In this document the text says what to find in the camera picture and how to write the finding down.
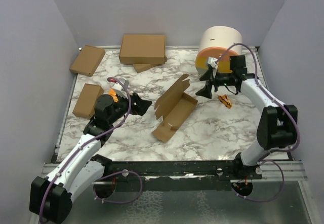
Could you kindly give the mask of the brown cardboard box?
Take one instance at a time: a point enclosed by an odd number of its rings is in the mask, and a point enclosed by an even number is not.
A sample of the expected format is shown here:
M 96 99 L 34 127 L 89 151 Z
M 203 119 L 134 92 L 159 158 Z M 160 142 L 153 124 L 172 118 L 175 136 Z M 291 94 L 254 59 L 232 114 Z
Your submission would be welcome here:
M 156 119 L 162 122 L 152 134 L 163 143 L 168 142 L 197 106 L 197 99 L 185 91 L 190 86 L 188 74 L 183 74 L 154 104 Z

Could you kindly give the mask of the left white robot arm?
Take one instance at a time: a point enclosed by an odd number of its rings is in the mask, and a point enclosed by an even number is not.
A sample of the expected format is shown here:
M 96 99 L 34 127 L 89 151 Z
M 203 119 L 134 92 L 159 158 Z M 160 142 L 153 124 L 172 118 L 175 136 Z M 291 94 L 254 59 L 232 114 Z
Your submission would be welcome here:
M 97 99 L 93 117 L 68 156 L 46 177 L 38 176 L 31 183 L 29 210 L 39 215 L 40 223 L 63 223 L 86 188 L 111 177 L 110 160 L 96 152 L 116 129 L 117 120 L 121 126 L 129 115 L 144 115 L 151 104 L 137 93 L 126 97 L 103 94 Z

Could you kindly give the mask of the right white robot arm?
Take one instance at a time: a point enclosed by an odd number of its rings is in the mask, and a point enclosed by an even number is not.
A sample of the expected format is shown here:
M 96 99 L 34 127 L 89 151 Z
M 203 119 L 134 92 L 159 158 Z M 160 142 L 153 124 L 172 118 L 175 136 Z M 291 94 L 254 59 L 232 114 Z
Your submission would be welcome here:
M 229 63 L 231 72 L 220 73 L 217 59 L 208 57 L 207 71 L 200 77 L 205 86 L 196 95 L 210 99 L 212 91 L 216 92 L 219 87 L 233 86 L 237 94 L 245 95 L 261 113 L 256 142 L 237 154 L 232 167 L 233 175 L 244 179 L 265 157 L 273 152 L 285 152 L 298 142 L 298 110 L 276 99 L 255 74 L 248 73 L 243 55 L 231 56 Z

